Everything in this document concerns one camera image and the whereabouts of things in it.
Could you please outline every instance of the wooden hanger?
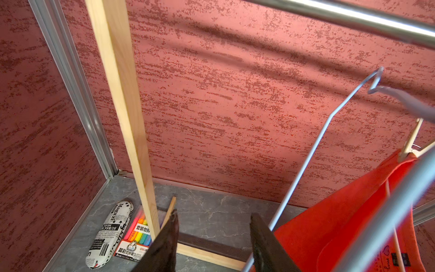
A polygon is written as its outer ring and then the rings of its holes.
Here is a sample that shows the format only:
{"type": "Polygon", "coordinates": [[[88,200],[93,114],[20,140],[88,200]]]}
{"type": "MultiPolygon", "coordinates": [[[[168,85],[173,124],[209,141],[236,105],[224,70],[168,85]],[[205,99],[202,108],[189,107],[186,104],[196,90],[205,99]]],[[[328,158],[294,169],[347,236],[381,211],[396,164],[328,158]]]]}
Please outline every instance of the wooden hanger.
{"type": "Polygon", "coordinates": [[[417,158],[429,151],[432,147],[435,146],[435,139],[429,142],[427,145],[421,148],[421,150],[413,149],[412,146],[414,145],[415,138],[417,138],[418,131],[420,130],[420,127],[423,123],[423,118],[417,118],[416,120],[417,124],[413,131],[411,131],[410,135],[408,136],[407,141],[405,142],[405,145],[402,148],[402,151],[399,153],[398,162],[404,161],[409,153],[414,154],[417,158]]]}

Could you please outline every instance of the orange cloth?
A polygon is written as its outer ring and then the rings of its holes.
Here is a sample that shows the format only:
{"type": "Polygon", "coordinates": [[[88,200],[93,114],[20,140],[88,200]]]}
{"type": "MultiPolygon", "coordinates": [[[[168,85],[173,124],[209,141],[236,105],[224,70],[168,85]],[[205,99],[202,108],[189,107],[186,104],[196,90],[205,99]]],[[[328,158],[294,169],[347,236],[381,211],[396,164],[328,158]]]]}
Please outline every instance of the orange cloth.
{"type": "MultiPolygon", "coordinates": [[[[302,272],[329,272],[337,264],[366,224],[386,200],[385,181],[390,191],[412,168],[415,157],[398,163],[395,152],[375,170],[335,192],[287,224],[275,236],[302,272]]],[[[412,213],[397,228],[402,253],[407,253],[411,266],[407,272],[424,272],[415,239],[412,213]]],[[[393,265],[396,253],[393,240],[385,245],[367,271],[399,271],[393,265]]]]}

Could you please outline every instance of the wooden stick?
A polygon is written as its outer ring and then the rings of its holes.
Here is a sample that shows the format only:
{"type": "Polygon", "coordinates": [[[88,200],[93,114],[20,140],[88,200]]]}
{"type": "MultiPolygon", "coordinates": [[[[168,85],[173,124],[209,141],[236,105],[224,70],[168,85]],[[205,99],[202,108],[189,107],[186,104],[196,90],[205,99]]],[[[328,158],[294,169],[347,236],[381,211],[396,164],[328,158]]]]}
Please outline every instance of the wooden stick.
{"type": "Polygon", "coordinates": [[[125,0],[86,0],[86,6],[154,240],[160,226],[125,0]]]}
{"type": "Polygon", "coordinates": [[[177,198],[176,197],[172,197],[171,203],[169,204],[169,208],[167,209],[166,215],[164,217],[163,220],[163,224],[162,224],[162,228],[166,225],[166,222],[169,220],[169,218],[171,217],[171,213],[174,210],[174,206],[175,203],[177,202],[177,198]]]}
{"type": "Polygon", "coordinates": [[[177,253],[185,256],[193,257],[206,262],[211,262],[216,265],[221,265],[237,271],[242,270],[245,262],[231,259],[229,257],[221,256],[219,254],[211,253],[202,249],[194,248],[188,245],[177,244],[177,253]]]}

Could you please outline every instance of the highlighter pack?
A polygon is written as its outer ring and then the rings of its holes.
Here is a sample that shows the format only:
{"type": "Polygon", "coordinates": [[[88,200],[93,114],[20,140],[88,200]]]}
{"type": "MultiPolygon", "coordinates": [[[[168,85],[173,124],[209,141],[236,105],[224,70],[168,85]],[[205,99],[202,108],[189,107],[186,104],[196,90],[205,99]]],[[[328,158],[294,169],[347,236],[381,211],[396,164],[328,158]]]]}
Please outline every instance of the highlighter pack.
{"type": "Polygon", "coordinates": [[[145,218],[144,209],[140,206],[114,256],[138,262],[145,255],[150,245],[150,229],[145,218]]]}

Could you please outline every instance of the stainless steel bar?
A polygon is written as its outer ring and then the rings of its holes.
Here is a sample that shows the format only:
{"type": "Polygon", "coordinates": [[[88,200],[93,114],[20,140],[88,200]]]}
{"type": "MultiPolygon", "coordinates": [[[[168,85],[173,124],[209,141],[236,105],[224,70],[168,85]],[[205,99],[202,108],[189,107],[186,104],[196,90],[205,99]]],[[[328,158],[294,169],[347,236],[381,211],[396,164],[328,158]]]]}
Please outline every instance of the stainless steel bar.
{"type": "Polygon", "coordinates": [[[334,272],[364,272],[374,260],[376,252],[391,237],[394,226],[409,212],[435,178],[435,149],[413,167],[395,189],[391,198],[375,214],[363,233],[341,258],[334,272]]]}
{"type": "Polygon", "coordinates": [[[435,218],[435,199],[412,210],[414,226],[435,218]]]}
{"type": "Polygon", "coordinates": [[[245,0],[317,20],[435,49],[435,26],[356,5],[325,0],[245,0]]]}

